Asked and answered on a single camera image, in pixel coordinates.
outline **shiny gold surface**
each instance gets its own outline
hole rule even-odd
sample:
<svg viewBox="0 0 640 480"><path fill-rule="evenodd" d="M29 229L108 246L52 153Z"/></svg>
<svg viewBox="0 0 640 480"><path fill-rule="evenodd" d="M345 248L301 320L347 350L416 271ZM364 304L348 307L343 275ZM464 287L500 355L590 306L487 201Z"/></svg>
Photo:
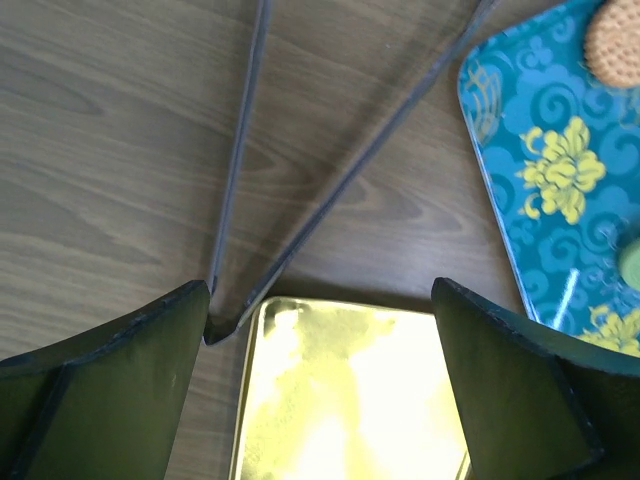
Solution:
<svg viewBox="0 0 640 480"><path fill-rule="evenodd" d="M273 298L251 328L232 480L465 478L432 315Z"/></svg>

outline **blue patterned tray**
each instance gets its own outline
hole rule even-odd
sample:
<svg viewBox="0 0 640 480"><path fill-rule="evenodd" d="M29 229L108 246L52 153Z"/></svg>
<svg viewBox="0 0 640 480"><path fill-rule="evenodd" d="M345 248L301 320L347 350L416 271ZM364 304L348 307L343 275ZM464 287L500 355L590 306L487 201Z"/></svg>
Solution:
<svg viewBox="0 0 640 480"><path fill-rule="evenodd" d="M532 319L640 356L640 292L617 268L640 236L640 87L585 68L601 4L573 0L463 63L462 110Z"/></svg>

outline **wooden table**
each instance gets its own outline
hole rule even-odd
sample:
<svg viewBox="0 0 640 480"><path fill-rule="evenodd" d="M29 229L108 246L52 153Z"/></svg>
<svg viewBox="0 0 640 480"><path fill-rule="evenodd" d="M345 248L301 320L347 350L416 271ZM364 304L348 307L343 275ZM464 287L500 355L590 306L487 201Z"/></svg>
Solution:
<svg viewBox="0 0 640 480"><path fill-rule="evenodd" d="M204 276L255 3L0 2L0 358ZM470 3L275 1L217 311L239 308ZM476 43L543 3L505 0ZM444 275L520 308L460 114L458 66L275 293L420 309ZM243 335L201 349L167 478L226 478L243 352Z"/></svg>

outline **cookie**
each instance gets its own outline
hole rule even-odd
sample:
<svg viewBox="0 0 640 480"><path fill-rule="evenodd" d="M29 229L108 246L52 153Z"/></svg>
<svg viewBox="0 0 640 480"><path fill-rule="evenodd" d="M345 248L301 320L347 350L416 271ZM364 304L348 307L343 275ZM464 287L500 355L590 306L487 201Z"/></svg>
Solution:
<svg viewBox="0 0 640 480"><path fill-rule="evenodd" d="M609 0L587 30L585 58L605 85L640 85L640 0Z"/></svg>

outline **black metal wire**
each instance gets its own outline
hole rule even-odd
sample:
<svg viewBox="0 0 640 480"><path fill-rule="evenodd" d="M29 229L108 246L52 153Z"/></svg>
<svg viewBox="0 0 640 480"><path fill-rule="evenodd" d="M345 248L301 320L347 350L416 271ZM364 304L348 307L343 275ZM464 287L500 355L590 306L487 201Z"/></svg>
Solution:
<svg viewBox="0 0 640 480"><path fill-rule="evenodd" d="M242 160L249 133L249 122L253 110L253 101L256 96L256 87L260 75L260 67L264 58L267 32L269 31L269 21L271 20L271 0L260 0L256 11L256 20L253 28L253 38L251 39L251 49L249 51L249 63L245 76L244 90L242 92L242 102L240 104L240 114L236 125L231 160L229 162L229 175L227 177L227 187L224 194L222 208L220 210L220 220L218 221L218 233L216 243L213 248L211 265L207 275L207 286L213 295L218 284L224 250L229 236L229 225L233 217L233 201L235 199L238 176L242 170Z"/></svg>
<svg viewBox="0 0 640 480"><path fill-rule="evenodd" d="M460 53L471 36L475 33L484 19L498 5L500 0L479 0L476 8L467 22L462 33L447 48L444 53L438 57L435 63L427 70L422 79L412 89L408 97L402 105L393 113L389 120L384 124L372 142L361 152L355 163L349 168L344 176L338 182L329 196L322 204L312 213L307 222L298 230L291 242L283 249L276 261L269 267L267 272L258 280L256 286L245 300L242 310L231 321L226 321L216 325L212 318L207 322L205 329L204 341L207 345L212 345L218 341L228 337L238 328L240 328L249 319L255 307L264 299L269 289L280 277L284 269L289 265L291 260L300 248L305 244L308 238L313 234L318 225L326 217L329 211L336 204L340 196L349 187L351 182L358 176L373 157L380 151L382 146L387 142L389 137L403 123L409 113L415 108L420 99L431 89L436 82L440 73L444 68Z"/></svg>

